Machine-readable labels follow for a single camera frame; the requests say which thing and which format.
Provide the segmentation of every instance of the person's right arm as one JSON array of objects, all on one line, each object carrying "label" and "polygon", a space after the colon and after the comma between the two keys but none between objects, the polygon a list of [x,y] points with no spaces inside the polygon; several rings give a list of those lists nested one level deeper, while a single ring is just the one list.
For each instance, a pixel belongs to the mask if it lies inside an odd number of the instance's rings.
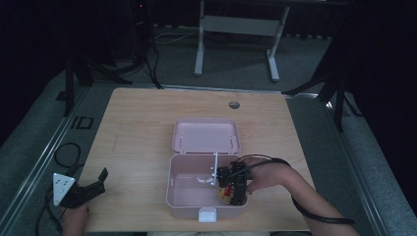
[{"label": "person's right arm", "polygon": [[[246,158],[247,166],[262,161],[258,158]],[[282,185],[294,200],[306,211],[315,215],[343,218],[344,216],[323,197],[293,168],[285,164],[269,163],[250,170],[253,181],[248,185],[249,193],[276,185]],[[304,216],[313,235],[358,235],[350,224],[328,224]]]}]

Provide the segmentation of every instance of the table top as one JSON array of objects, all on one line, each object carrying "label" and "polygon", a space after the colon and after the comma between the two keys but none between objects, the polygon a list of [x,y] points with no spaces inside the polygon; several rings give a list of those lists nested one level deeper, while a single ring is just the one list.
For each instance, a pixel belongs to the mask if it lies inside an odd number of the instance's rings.
[{"label": "table top", "polygon": [[[229,107],[230,101],[240,104]],[[239,155],[287,160],[313,185],[283,95],[272,92],[117,88],[89,152],[80,184],[109,174],[106,193],[89,203],[87,231],[283,231],[308,230],[283,187],[260,190],[236,218],[216,223],[174,218],[166,202],[172,139],[179,118],[232,119]]]}]

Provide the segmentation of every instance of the forearm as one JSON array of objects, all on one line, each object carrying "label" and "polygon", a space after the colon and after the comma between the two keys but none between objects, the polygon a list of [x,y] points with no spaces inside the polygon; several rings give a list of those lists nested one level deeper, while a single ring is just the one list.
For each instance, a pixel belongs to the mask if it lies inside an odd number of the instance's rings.
[{"label": "forearm", "polygon": [[[295,170],[285,171],[283,186],[294,200],[306,211],[315,215],[329,218],[343,218],[344,216],[323,197]],[[304,216],[313,235],[358,235],[349,224],[328,224]]]}]

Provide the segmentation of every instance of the open plastic box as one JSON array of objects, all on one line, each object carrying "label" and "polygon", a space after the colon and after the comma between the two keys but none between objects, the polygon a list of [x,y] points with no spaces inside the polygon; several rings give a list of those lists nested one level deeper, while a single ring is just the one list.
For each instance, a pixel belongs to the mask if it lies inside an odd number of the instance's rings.
[{"label": "open plastic box", "polygon": [[232,206],[222,202],[215,181],[217,166],[230,166],[239,158],[236,123],[226,119],[184,118],[175,124],[166,201],[177,218],[216,222],[238,216],[247,204]]}]

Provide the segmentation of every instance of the human hand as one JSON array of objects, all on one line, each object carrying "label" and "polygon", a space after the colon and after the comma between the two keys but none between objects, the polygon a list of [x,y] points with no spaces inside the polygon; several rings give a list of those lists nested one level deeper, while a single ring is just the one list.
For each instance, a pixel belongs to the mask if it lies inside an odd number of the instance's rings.
[{"label": "human hand", "polygon": [[[262,158],[248,157],[242,160],[246,166],[264,161]],[[249,170],[253,177],[252,182],[247,187],[248,193],[253,193],[263,188],[269,188],[276,185],[285,185],[288,176],[295,170],[290,166],[282,163],[268,163]]]},{"label": "human hand", "polygon": [[63,236],[71,235],[83,235],[83,232],[87,225],[87,219],[89,217],[89,205],[84,204],[77,208],[65,209],[62,216],[63,221]]}]

